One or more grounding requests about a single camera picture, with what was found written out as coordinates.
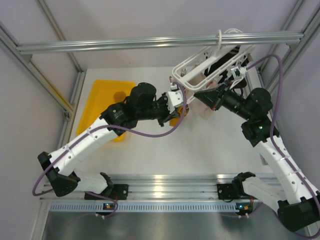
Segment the white plastic clip hanger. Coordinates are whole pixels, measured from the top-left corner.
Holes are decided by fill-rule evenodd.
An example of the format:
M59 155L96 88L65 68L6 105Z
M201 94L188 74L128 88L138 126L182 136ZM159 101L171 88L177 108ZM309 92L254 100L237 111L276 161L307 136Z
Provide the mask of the white plastic clip hanger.
M173 67L169 79L170 91L165 96L174 106L181 106L183 101L190 103L200 91L217 88L221 83L230 81L233 89L246 76L246 67L251 61L254 44L246 44L241 50L241 43L226 43L223 37L241 34L237 28L229 28L217 33L216 45L205 47Z

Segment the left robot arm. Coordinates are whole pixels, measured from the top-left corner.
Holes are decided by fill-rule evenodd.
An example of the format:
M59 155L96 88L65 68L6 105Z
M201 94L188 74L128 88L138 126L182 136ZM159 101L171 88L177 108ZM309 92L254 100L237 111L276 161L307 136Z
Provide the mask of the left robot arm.
M114 183L104 172L97 175L81 174L77 166L106 143L126 132L148 138L161 138L176 128L150 134L135 130L139 121L156 120L162 127L174 118L183 119L187 108L187 97L178 82L170 85L171 90L157 98L156 88L146 82L133 87L123 101L111 104L84 132L69 143L51 152L42 152L37 159L43 168L38 178L47 177L51 191L64 197L74 191L84 192L92 198L107 199L113 194Z

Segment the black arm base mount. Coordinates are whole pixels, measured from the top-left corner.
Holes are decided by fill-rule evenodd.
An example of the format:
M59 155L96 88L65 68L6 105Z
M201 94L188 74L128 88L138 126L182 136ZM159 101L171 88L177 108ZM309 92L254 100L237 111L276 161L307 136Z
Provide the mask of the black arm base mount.
M232 202L233 200L238 200L240 198L231 183L219 183L216 187L219 200Z

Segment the mustard yellow sock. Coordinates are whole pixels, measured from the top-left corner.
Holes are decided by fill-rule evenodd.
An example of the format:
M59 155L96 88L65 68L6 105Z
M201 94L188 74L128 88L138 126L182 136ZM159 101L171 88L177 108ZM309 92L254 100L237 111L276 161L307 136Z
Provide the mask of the mustard yellow sock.
M127 97L127 94L123 91L115 92L113 95L113 99L115 103L123 102Z
M169 120L169 126L175 127L178 124L182 116L182 113L183 113L183 106L179 106L178 108L176 108L174 112L174 117Z

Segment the pink sheer sock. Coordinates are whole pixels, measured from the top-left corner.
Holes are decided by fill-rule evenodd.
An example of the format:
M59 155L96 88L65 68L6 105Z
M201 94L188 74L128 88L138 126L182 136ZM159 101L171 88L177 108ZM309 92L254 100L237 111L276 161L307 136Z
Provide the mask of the pink sheer sock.
M198 74L193 79L189 81L189 84L192 86L195 86L202 82L206 76L203 73ZM206 106L203 102L201 102L199 99L195 98L190 104L189 109L196 114L197 116L201 117L204 121L208 120L213 111Z

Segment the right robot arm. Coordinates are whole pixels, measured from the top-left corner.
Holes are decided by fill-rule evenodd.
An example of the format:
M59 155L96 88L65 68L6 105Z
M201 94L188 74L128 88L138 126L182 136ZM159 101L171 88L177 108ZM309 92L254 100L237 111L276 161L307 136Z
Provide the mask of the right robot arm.
M279 192L251 172L242 172L232 180L233 192L238 198L252 196L260 200L291 232L320 220L320 191L285 149L279 131L268 117L273 104L266 89L255 88L244 98L230 87L220 85L196 92L194 97L213 111L224 107L245 120L241 125L244 137L266 161L284 191Z

